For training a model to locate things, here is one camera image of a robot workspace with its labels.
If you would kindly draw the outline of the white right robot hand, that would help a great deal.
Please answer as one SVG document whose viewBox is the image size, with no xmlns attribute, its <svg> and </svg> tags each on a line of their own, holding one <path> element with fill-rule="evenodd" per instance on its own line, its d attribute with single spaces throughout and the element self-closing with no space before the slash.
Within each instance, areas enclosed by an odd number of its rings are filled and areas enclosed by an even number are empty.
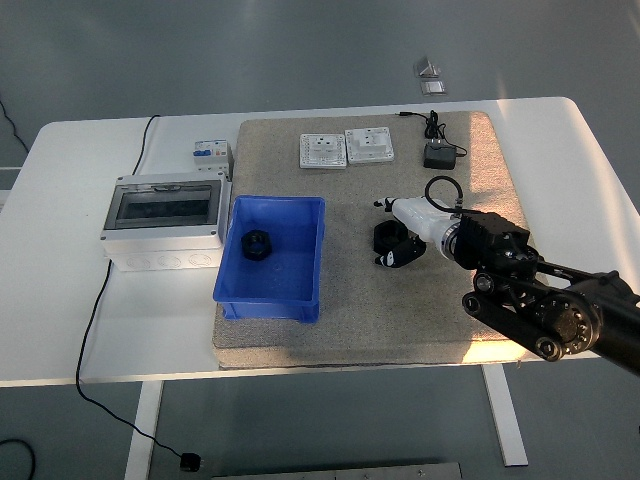
<svg viewBox="0 0 640 480">
<path fill-rule="evenodd" d="M 394 216 L 394 220 L 374 227 L 375 263 L 400 268 L 421 257 L 432 243 L 445 258 L 454 259 L 459 221 L 439 210 L 424 197 L 398 199 L 385 197 L 374 202 Z"/>
</svg>

